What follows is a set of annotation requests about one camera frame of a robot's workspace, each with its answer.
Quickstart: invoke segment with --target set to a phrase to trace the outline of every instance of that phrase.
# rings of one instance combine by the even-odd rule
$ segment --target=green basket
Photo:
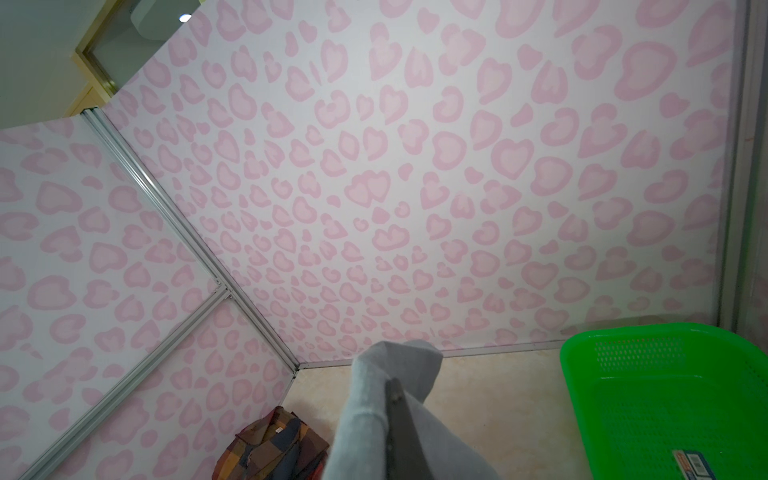
[[[700,452],[717,480],[768,478],[768,356],[738,335],[598,330],[560,362],[595,480],[681,480],[675,450]]]

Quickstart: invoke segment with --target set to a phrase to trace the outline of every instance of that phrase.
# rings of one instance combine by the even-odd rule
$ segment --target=plaid fabric
[[[283,407],[248,425],[219,457],[213,480],[313,480],[328,442]]]

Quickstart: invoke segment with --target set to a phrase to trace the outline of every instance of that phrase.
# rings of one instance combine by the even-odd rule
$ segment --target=floor
[[[591,480],[559,353],[444,359],[425,405],[502,478]],[[349,374],[348,366],[301,370],[283,406],[333,442]]]

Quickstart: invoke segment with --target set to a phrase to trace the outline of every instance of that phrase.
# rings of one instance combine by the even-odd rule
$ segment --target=barcode sticker
[[[686,480],[717,480],[701,452],[673,450],[672,455]]]

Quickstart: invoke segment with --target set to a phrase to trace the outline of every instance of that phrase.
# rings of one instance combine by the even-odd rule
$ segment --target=gray cloth
[[[498,474],[474,450],[453,435],[422,404],[440,371],[442,354],[423,340],[379,342],[352,364],[352,387],[326,464],[324,480],[384,480],[389,430],[384,385],[397,378],[406,391],[411,417],[435,480],[497,479]]]

